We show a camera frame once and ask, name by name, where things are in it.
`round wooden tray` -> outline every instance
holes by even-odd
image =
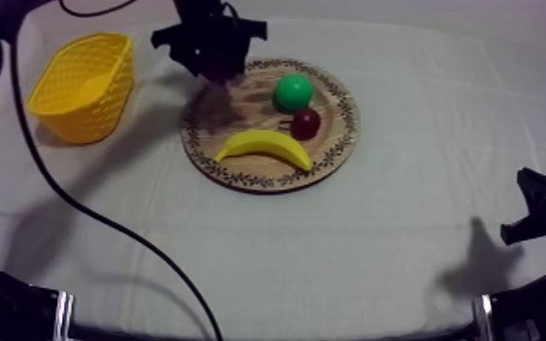
[[[314,84],[310,107],[321,116],[317,136],[302,141],[313,168],[307,172],[267,155],[213,160],[228,137],[247,129],[288,132],[292,116],[272,101],[278,81],[303,73]],[[347,160],[357,141],[359,113],[345,86],[324,70],[294,59],[257,59],[245,76],[227,87],[206,86],[182,116],[181,139],[195,166],[214,181],[235,190],[276,193],[297,190],[323,180]]]

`toy banana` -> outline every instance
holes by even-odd
[[[304,171],[311,170],[311,160],[305,148],[286,134],[275,131],[238,132],[229,137],[214,161],[221,162],[227,156],[239,156],[254,152],[273,154]]]

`table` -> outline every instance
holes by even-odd
[[[67,147],[33,122],[34,134],[77,199],[177,260],[227,338],[433,330],[469,320],[472,297],[546,274],[546,239],[506,248],[499,238],[501,223],[526,214],[516,171],[546,173],[546,52],[409,26],[270,20],[250,55],[334,74],[360,108],[361,135],[329,179],[260,197],[220,187],[186,158],[179,112],[202,83],[151,49],[162,26],[120,28],[134,39],[137,82],[110,138]],[[40,42],[24,93],[71,38]],[[82,322],[211,334],[163,262],[47,188],[14,115],[0,91],[0,268],[74,293]]]

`yellow basket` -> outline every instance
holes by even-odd
[[[132,86],[131,39],[115,33],[87,35],[55,54],[27,109],[64,141],[95,142],[116,128]]]

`black cable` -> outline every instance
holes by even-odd
[[[59,6],[62,7],[64,12],[66,12],[67,14],[69,14],[71,16],[77,16],[79,18],[93,18],[94,16],[108,15],[108,14],[110,14],[112,12],[116,12],[118,10],[121,10],[121,9],[127,7],[128,5],[133,4],[136,1],[138,1],[138,0],[127,0],[122,4],[118,4],[116,6],[106,8],[106,9],[103,9],[101,11],[90,12],[90,13],[80,13],[80,12],[74,11],[73,9],[68,7],[68,5],[65,4],[65,0],[59,0]]]
[[[16,38],[13,42],[11,42],[11,84],[13,87],[13,99],[15,101],[15,110],[17,114],[17,120],[19,121],[19,126],[21,127],[21,133],[24,135],[25,144],[27,145],[27,149],[30,151],[30,154],[32,155],[32,158],[34,159],[34,163],[36,164],[36,167],[43,175],[46,182],[49,184],[51,189],[57,193],[65,202],[70,204],[70,206],[74,207],[75,209],[79,210],[83,214],[101,222],[104,225],[109,226],[112,229],[115,229],[125,236],[137,241],[138,243],[142,244],[145,248],[149,249],[154,253],[155,255],[159,256],[165,263],[167,263],[168,266],[170,266],[173,271],[178,274],[178,276],[186,283],[187,287],[189,287],[192,294],[197,298],[199,303],[201,304],[201,307],[205,311],[205,314],[208,316],[208,320],[211,323],[211,327],[214,330],[214,334],[216,335],[217,341],[224,341],[224,338],[222,337],[222,333],[220,332],[220,328],[218,326],[218,322],[216,321],[216,318],[214,317],[214,314],[211,312],[210,306],[205,301],[205,298],[203,298],[203,295],[199,292],[197,287],[192,283],[190,278],[182,271],[182,269],[169,257],[167,256],[163,251],[161,251],[159,248],[154,246],[151,242],[149,242],[144,237],[140,236],[139,234],[133,232],[130,229],[125,228],[123,225],[119,224],[118,222],[109,219],[107,217],[104,217],[100,213],[97,213],[96,211],[89,209],[88,207],[84,206],[82,203],[75,200],[72,196],[70,196],[63,188],[55,181],[49,170],[44,165],[43,159],[41,158],[40,154],[38,153],[38,150],[36,149],[36,146],[34,144],[34,139],[32,138],[32,133],[30,133],[29,126],[27,124],[27,119],[25,118],[25,111],[24,111],[24,105],[23,105],[23,96],[21,94],[21,88],[19,87],[19,65],[18,65],[18,57],[17,57],[17,41]]]

